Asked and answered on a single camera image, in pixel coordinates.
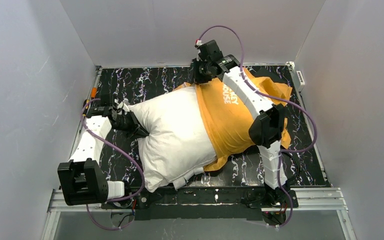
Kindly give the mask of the white pillow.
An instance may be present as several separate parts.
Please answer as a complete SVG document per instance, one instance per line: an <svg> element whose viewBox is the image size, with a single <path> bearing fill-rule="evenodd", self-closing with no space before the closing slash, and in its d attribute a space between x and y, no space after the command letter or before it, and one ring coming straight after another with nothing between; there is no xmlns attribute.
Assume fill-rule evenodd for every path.
<svg viewBox="0 0 384 240"><path fill-rule="evenodd" d="M183 187L216 160L193 86L130 105L148 136L138 139L145 188L153 193L173 184Z"/></svg>

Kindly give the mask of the orange printed pillowcase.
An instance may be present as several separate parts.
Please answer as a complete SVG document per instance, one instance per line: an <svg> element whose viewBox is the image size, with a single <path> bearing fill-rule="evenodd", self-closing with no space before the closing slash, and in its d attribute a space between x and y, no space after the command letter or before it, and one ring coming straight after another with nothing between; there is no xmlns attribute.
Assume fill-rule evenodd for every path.
<svg viewBox="0 0 384 240"><path fill-rule="evenodd" d="M259 91L274 97L290 100L293 88L284 83L273 82L268 76L255 77L244 68ZM216 159L203 167L205 172L220 170L228 161L228 157L240 154L254 146L249 136L249 128L253 123L249 110L239 97L218 78L205 84L183 83L173 91L185 87L193 87L196 92L200 115L207 135L216 153ZM287 131L288 119L284 119L281 145L288 148L291 137Z"/></svg>

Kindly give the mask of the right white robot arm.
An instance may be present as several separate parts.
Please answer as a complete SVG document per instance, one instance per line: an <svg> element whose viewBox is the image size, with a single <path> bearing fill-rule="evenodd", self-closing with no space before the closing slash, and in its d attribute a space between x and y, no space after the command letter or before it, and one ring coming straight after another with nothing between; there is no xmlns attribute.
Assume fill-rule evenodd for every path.
<svg viewBox="0 0 384 240"><path fill-rule="evenodd" d="M217 42L196 40L197 57L192 60L193 79L202 85L218 78L242 101L252 116L248 134L258 147L265 169L264 185L278 190L287 182L281 170L280 150L285 108L259 94L258 87L244 73L241 63L231 54L223 55Z"/></svg>

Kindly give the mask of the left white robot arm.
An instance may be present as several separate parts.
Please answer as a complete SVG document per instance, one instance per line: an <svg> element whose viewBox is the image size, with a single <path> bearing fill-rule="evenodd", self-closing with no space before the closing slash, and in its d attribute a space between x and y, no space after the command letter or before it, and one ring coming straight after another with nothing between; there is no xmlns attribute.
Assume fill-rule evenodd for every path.
<svg viewBox="0 0 384 240"><path fill-rule="evenodd" d="M69 206L103 204L138 196L145 188L143 184L137 191L128 192L124 181L108 180L100 166L102 150L109 146L134 164L142 179L145 177L130 155L106 139L111 130L122 131L130 140L149 136L136 115L114 95L105 94L84 102L80 122L84 132L78 145L69 160L57 168L65 203Z"/></svg>

